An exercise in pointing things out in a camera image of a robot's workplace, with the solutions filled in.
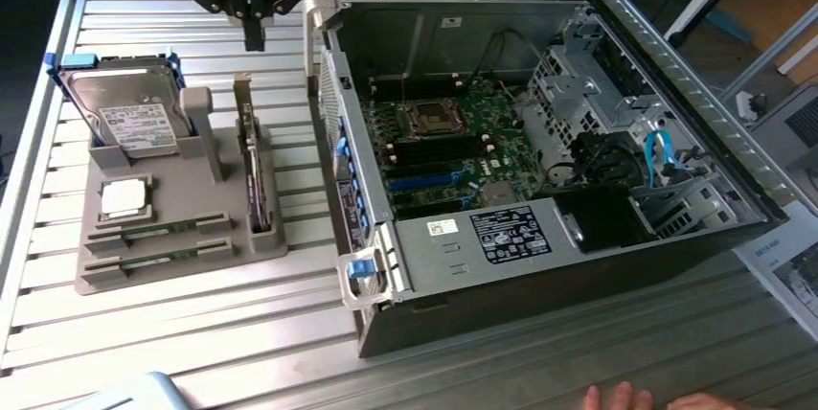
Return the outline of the person's right hand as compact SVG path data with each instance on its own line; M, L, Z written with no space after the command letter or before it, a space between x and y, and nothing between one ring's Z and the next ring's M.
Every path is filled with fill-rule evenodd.
M636 391L629 381L620 382L609 396L603 393L596 385L587 389L581 401L581 410L651 410L653 404L652 394L647 390Z

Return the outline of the person's left hand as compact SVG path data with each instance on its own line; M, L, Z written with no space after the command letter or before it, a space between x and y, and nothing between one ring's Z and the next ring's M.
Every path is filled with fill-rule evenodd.
M679 397L665 405L667 410L737 410L739 407L735 401L705 393Z

